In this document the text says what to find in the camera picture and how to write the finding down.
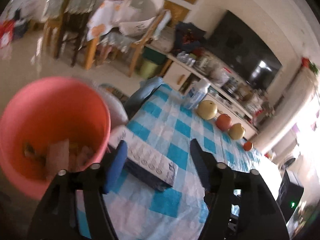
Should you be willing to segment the green waste bin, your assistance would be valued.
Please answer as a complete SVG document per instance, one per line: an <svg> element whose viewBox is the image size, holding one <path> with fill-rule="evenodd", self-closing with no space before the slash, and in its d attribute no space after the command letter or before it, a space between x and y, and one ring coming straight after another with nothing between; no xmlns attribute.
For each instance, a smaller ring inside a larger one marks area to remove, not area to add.
<svg viewBox="0 0 320 240"><path fill-rule="evenodd" d="M149 79L154 76L157 68L158 68L158 64L148 59L144 59L142 61L142 65L139 70L139 75L144 79Z"/></svg>

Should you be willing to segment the dark flower bouquet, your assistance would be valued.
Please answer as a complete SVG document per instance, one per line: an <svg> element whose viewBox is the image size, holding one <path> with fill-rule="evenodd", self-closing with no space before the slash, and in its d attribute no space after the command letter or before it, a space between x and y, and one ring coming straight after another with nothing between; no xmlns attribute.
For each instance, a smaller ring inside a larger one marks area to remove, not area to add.
<svg viewBox="0 0 320 240"><path fill-rule="evenodd" d="M185 23L179 21L175 26L175 41L172 49L173 54L182 51L186 53L192 52L201 45L206 31L199 29L193 23Z"/></svg>

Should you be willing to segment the red gift boxes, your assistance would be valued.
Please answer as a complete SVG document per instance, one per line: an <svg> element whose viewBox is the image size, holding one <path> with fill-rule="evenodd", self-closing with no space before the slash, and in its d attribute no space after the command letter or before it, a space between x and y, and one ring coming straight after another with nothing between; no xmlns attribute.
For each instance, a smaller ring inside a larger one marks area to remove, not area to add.
<svg viewBox="0 0 320 240"><path fill-rule="evenodd" d="M14 20L4 21L0 25L0 48L4 48L12 42L14 34Z"/></svg>

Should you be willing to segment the wooden dining chair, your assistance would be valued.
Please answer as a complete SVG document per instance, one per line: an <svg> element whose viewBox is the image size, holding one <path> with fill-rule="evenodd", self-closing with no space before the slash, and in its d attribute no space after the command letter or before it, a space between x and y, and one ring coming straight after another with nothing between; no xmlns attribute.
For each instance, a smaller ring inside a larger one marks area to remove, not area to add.
<svg viewBox="0 0 320 240"><path fill-rule="evenodd" d="M129 37L121 34L119 31L112 31L107 35L108 45L111 45L114 48L114 58L116 57L117 51L121 51L124 54L130 52L131 50L133 51L129 64L129 70L127 72L128 77L131 77L135 71L138 59L143 52L144 47L159 37L162 29L170 20L170 10L164 9L158 16L155 17L155 19L147 28L146 32L144 32L142 35Z"/></svg>

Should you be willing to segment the white plastic bag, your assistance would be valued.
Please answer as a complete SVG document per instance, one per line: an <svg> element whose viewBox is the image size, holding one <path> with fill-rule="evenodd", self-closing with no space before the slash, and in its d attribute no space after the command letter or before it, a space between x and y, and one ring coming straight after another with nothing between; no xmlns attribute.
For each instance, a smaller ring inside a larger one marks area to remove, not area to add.
<svg viewBox="0 0 320 240"><path fill-rule="evenodd" d="M108 107L110 112L111 129L114 129L120 125L125 125L129 121L125 108L121 101L116 98L111 92L105 88L99 86L97 83L93 83L93 88L102 97L105 105Z"/></svg>

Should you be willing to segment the white blue bottle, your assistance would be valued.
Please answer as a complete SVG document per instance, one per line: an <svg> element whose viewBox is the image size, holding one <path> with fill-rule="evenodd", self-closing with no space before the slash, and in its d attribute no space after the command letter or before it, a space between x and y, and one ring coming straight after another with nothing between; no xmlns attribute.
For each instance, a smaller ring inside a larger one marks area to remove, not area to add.
<svg viewBox="0 0 320 240"><path fill-rule="evenodd" d="M183 106L186 109L195 109L208 93L209 87L210 82L206 78L202 78L197 83L193 83L184 98Z"/></svg>

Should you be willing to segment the white tv cabinet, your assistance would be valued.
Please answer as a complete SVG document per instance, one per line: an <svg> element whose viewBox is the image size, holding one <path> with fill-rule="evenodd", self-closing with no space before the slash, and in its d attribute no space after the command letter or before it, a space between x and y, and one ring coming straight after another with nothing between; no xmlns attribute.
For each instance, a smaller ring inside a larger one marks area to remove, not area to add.
<svg viewBox="0 0 320 240"><path fill-rule="evenodd" d="M185 95L193 83L204 79L204 76L197 70L178 61L173 55L166 54L151 45L148 45L147 47L167 57L167 61L162 67L159 75L163 77L164 82L174 90ZM215 102L218 110L217 115L228 114L232 119L232 123L241 123L246 130L244 135L245 139L249 140L258 134L258 129L250 123L250 121L253 120L252 115L221 88L210 83L210 87L208 88L208 92L204 99Z"/></svg>

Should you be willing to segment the white curtain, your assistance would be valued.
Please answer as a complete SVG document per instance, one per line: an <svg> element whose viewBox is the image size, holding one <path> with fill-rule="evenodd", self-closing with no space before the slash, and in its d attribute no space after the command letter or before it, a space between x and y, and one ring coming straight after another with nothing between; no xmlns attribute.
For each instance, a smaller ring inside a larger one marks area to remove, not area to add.
<svg viewBox="0 0 320 240"><path fill-rule="evenodd" d="M252 139L254 148L262 154L271 150L295 124L302 108L313 98L318 86L316 75L303 68L260 133Z"/></svg>

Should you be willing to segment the white printed carton box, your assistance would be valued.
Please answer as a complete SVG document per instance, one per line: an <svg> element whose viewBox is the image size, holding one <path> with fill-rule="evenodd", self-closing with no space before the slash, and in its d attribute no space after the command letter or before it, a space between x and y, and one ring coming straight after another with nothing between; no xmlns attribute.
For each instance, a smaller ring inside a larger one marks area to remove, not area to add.
<svg viewBox="0 0 320 240"><path fill-rule="evenodd" d="M173 187L178 165L148 143L140 139L126 126L111 131L109 145L116 148L121 141L127 144L125 168L136 178L157 191Z"/></svg>

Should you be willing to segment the small yellow pear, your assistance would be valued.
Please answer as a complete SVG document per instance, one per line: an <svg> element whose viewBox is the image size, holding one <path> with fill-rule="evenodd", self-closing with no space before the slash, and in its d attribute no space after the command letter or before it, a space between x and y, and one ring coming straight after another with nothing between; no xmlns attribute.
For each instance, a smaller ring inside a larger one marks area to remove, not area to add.
<svg viewBox="0 0 320 240"><path fill-rule="evenodd" d="M233 140L240 140L244 137L246 129L242 124L237 123L230 127L228 134Z"/></svg>

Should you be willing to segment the pink plastic bucket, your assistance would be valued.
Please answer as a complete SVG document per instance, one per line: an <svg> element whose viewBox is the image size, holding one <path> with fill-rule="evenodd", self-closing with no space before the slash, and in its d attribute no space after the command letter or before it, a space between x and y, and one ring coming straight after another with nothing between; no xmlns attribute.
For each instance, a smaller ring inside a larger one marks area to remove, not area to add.
<svg viewBox="0 0 320 240"><path fill-rule="evenodd" d="M72 77L46 77L19 90L1 117L1 168L23 194L40 200L49 183L44 165L25 157L31 145L44 154L69 139L94 150L86 163L101 161L111 131L111 114L99 93Z"/></svg>

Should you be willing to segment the small orange tangerine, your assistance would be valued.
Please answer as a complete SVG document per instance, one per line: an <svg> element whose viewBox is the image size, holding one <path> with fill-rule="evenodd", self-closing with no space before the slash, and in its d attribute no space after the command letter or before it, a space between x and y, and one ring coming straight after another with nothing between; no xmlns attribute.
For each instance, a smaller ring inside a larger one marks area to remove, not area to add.
<svg viewBox="0 0 320 240"><path fill-rule="evenodd" d="M245 151L250 151L253 148L253 144L250 141L247 141L243 144L243 149Z"/></svg>

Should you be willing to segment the large yellow pear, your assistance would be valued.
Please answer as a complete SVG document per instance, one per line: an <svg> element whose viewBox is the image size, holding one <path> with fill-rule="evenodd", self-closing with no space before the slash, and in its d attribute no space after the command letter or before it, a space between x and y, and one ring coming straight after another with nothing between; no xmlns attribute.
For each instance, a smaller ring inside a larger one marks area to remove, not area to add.
<svg viewBox="0 0 320 240"><path fill-rule="evenodd" d="M198 104L196 113L204 120L211 120L217 114L217 105L211 100L202 100Z"/></svg>

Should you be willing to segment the blue checkered tablecloth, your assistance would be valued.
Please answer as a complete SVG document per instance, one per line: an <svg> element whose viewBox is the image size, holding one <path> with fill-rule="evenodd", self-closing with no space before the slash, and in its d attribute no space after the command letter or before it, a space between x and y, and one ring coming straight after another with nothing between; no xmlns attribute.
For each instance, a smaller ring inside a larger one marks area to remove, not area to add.
<svg viewBox="0 0 320 240"><path fill-rule="evenodd" d="M232 140L182 103L179 92L161 85L127 124L136 136L176 163L178 171L173 187L164 192L127 171L121 173L104 195L119 239L198 239L208 208L189 153L192 139L233 170L258 170L273 196L278 196L281 175L274 163L257 150L244 151L243 140Z"/></svg>

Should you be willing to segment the washing machine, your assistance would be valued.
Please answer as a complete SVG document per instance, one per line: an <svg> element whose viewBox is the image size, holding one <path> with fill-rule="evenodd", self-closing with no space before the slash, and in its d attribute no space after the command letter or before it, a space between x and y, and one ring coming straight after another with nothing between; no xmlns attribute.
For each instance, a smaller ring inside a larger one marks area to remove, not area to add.
<svg viewBox="0 0 320 240"><path fill-rule="evenodd" d="M282 157L282 159L278 163L279 171L285 171L288 169L296 160L297 156L293 153L289 153Z"/></svg>

